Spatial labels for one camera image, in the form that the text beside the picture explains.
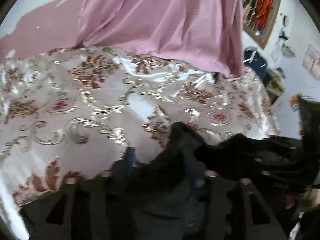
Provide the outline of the black garment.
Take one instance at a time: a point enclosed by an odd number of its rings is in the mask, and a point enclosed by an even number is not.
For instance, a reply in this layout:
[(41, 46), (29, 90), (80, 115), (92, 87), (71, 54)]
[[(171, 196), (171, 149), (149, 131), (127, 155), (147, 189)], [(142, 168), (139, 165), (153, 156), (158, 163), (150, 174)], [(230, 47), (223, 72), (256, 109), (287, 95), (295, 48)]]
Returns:
[(136, 166), (128, 148), (112, 166), (115, 238), (287, 239), (284, 198), (306, 191), (319, 157), (311, 145), (291, 152), (281, 141), (237, 134), (213, 146), (176, 122), (150, 163)]

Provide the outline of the floral satin bedspread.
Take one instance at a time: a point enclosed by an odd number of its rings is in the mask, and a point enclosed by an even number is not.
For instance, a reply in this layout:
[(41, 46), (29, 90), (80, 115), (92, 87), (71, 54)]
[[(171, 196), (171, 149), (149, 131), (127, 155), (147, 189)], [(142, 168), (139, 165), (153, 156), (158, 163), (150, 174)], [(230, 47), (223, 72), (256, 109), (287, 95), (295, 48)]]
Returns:
[(28, 239), (23, 205), (63, 180), (91, 179), (127, 147), (151, 161), (181, 121), (209, 144), (279, 135), (267, 91), (244, 68), (232, 81), (182, 60), (118, 48), (58, 48), (1, 63), (1, 219)]

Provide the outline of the wooden shelf unit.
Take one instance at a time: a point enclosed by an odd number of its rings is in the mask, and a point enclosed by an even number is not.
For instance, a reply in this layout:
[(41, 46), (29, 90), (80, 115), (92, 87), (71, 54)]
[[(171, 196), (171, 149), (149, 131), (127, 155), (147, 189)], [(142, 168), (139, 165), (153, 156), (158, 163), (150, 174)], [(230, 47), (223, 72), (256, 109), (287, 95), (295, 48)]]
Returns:
[(273, 105), (285, 92), (283, 87), (284, 79), (286, 79), (286, 76), (282, 68), (266, 68), (266, 75), (263, 79), (263, 84), (270, 98), (271, 105)]

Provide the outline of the navy blue bag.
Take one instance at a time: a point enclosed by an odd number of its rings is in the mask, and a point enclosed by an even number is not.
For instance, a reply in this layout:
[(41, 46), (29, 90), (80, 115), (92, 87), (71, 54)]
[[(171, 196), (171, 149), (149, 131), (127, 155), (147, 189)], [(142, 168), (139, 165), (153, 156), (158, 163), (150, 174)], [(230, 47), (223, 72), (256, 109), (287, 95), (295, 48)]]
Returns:
[(252, 68), (263, 80), (266, 76), (267, 61), (260, 55), (257, 48), (248, 47), (244, 50), (244, 65)]

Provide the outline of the pink curtain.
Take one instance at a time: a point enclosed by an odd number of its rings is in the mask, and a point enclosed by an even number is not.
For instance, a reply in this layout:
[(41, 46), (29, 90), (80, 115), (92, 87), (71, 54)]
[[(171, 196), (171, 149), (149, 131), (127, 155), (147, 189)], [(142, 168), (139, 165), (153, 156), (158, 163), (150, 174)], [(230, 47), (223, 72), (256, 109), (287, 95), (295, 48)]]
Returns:
[(113, 46), (242, 76), (242, 0), (84, 0), (77, 47)]

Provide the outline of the red hanging cloth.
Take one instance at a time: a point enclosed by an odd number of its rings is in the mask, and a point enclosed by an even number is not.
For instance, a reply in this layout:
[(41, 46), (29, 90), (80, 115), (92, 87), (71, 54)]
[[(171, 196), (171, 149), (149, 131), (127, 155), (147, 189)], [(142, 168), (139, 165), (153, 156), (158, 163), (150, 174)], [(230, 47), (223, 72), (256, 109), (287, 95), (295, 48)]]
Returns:
[(254, 28), (261, 29), (267, 26), (268, 16), (272, 9), (271, 0), (258, 0), (255, 7), (255, 15), (252, 20)]

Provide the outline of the barred wooden window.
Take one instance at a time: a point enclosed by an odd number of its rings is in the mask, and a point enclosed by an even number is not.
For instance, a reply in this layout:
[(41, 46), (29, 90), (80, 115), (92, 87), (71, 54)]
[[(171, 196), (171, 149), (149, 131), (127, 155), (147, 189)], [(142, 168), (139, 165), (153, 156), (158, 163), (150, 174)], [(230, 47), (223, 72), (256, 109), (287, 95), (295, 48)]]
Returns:
[(244, 31), (265, 49), (272, 34), (281, 0), (242, 0)]

